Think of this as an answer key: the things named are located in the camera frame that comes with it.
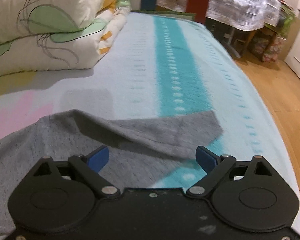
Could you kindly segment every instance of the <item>teal stripe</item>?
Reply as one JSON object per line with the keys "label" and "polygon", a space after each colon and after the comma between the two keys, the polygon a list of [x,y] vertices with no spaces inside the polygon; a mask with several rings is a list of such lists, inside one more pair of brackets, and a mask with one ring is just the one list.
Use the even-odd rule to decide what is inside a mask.
{"label": "teal stripe", "polygon": [[178,21],[154,16],[160,116],[212,110],[194,57]]}
{"label": "teal stripe", "polygon": [[[154,16],[157,84],[160,116],[192,114],[212,110],[210,94],[195,63],[178,20]],[[214,140],[209,149],[220,155],[222,139]],[[189,188],[206,173],[195,160],[181,164],[154,187]]]}

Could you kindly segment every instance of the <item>pink patch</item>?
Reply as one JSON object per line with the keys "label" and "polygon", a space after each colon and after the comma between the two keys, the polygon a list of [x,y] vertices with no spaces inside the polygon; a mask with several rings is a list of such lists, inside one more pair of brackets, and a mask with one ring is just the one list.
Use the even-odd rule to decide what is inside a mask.
{"label": "pink patch", "polygon": [[53,104],[46,104],[30,112],[34,92],[24,92],[15,106],[0,110],[0,139],[52,114]]}

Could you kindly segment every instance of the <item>wooden floor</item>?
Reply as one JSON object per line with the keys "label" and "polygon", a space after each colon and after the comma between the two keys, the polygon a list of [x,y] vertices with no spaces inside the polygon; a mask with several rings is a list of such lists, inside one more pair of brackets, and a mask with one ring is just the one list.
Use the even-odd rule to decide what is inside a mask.
{"label": "wooden floor", "polygon": [[282,61],[262,63],[246,53],[235,60],[259,91],[287,147],[300,189],[300,79]]}

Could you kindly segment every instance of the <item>light blue bedsheet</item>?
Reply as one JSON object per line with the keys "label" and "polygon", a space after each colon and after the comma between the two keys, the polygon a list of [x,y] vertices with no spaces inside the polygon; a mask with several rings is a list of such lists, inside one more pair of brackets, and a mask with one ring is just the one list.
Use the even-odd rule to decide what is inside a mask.
{"label": "light blue bedsheet", "polygon": [[[203,25],[131,13],[93,69],[40,72],[31,78],[0,96],[1,137],[41,116],[71,109],[112,120],[213,110],[224,132],[208,148],[238,160],[263,155],[300,198],[287,150],[266,106]],[[204,175],[195,160],[188,161],[153,187],[187,188]],[[300,210],[293,226],[300,233]]]}

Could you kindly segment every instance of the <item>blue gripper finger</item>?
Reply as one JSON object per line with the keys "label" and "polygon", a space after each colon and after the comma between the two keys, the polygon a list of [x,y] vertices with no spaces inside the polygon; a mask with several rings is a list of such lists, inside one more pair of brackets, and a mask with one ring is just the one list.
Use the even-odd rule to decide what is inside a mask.
{"label": "blue gripper finger", "polygon": [[101,146],[86,156],[87,165],[95,172],[99,172],[109,161],[109,149]]}
{"label": "blue gripper finger", "polygon": [[218,155],[215,155],[203,146],[199,146],[195,151],[195,159],[207,174],[221,162],[221,158]]}

